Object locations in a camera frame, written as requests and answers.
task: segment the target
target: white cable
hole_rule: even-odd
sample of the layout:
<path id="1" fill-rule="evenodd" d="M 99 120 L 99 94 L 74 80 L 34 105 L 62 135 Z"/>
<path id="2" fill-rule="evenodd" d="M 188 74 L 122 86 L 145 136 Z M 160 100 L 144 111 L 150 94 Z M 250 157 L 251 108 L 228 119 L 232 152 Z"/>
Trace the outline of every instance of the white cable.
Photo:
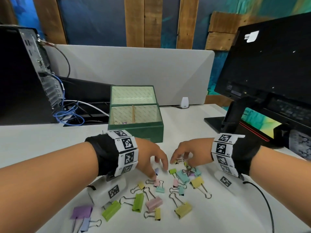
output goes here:
<path id="1" fill-rule="evenodd" d="M 85 105 L 89 105 L 89 106 L 93 107 L 94 109 L 97 109 L 98 111 L 102 112 L 104 115 L 109 117 L 109 114 L 105 113 L 103 110 L 95 107 L 94 105 L 91 105 L 91 104 L 83 102 L 83 101 L 76 101 L 76 102 L 79 102 L 79 103 L 82 103 L 82 104 L 85 104 Z"/>

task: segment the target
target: monitor stand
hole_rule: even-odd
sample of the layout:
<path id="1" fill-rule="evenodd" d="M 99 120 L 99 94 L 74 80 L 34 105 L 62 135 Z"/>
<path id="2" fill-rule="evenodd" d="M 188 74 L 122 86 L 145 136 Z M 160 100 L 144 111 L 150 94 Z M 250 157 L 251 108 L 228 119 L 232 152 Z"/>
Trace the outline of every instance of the monitor stand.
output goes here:
<path id="1" fill-rule="evenodd" d="M 247 107 L 255 106 L 258 106 L 258 103 L 256 103 L 254 99 L 244 97 L 231 102 L 225 117 L 204 118 L 204 121 L 217 133 L 235 133 L 246 135 L 248 139 L 254 140 L 271 149 L 282 147 L 280 144 L 276 144 L 274 139 L 260 131 L 254 130 L 247 123 L 241 121 L 244 110 Z"/>

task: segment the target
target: white table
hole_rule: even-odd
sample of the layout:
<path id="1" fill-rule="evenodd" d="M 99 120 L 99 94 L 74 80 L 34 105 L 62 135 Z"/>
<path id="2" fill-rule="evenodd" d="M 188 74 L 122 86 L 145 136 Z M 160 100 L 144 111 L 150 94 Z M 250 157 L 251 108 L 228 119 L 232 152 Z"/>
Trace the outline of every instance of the white table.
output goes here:
<path id="1" fill-rule="evenodd" d="M 189 109 L 161 107 L 164 122 L 164 142 L 159 146 L 170 159 L 172 153 L 181 141 L 214 137 L 213 131 L 204 121 L 205 117 L 223 116 L 226 113 L 217 105 L 194 105 Z M 107 125 L 90 125 L 82 127 L 63 127 L 60 124 L 21 125 L 0 127 L 0 167 L 11 165 L 29 158 L 33 158 L 57 149 L 61 149 L 79 142 L 88 136 L 107 131 Z M 295 155 L 289 150 L 285 153 Z M 160 167 L 152 161 L 153 167 Z M 169 169 L 184 168 L 183 164 L 169 165 Z M 143 206 L 141 213 L 131 211 L 131 207 L 123 204 L 122 208 L 106 222 L 102 216 L 102 209 L 94 208 L 92 220 L 102 219 L 102 226 L 89 229 L 95 232 L 271 232 L 271 222 L 268 208 L 261 194 L 253 186 L 243 186 L 243 194 L 235 196 L 222 186 L 214 177 L 214 164 L 200 166 L 204 186 L 212 193 L 207 200 L 204 195 L 190 185 L 185 190 L 185 196 L 180 199 L 188 201 L 192 211 L 178 219 L 174 213 L 176 208 L 168 198 L 169 188 L 173 177 L 162 170 L 159 178 L 164 180 L 165 194 L 159 194 L 164 203 L 161 206 L 161 221 L 153 218 L 145 219 Z M 147 178 L 138 170 L 126 176 L 127 189 L 122 195 L 133 197 L 129 189 L 137 185 L 138 181 Z M 276 232 L 306 232 L 310 230 L 303 222 L 289 212 L 282 204 L 268 193 L 264 192 L 272 209 Z M 38 232 L 70 232 L 72 220 L 69 216 L 75 206 L 90 204 L 90 198 L 84 189 L 78 196 L 60 210 Z"/>

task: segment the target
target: computer tower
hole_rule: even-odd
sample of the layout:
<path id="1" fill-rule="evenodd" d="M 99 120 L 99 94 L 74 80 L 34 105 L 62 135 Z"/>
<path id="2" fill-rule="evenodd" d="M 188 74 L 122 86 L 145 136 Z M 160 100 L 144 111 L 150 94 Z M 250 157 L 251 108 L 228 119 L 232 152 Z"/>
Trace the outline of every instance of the computer tower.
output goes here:
<path id="1" fill-rule="evenodd" d="M 0 25 L 0 125 L 55 123 L 63 92 L 36 29 Z"/>

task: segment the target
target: forearm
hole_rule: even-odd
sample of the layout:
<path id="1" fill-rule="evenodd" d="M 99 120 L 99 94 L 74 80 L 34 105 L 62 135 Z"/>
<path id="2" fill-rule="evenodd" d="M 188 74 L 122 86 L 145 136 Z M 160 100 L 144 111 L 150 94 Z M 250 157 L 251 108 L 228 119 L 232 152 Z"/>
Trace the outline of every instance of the forearm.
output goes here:
<path id="1" fill-rule="evenodd" d="M 251 178 L 311 227 L 311 163 L 261 147 Z"/>
<path id="2" fill-rule="evenodd" d="M 35 232 L 97 175 L 88 142 L 0 169 L 0 231 Z"/>

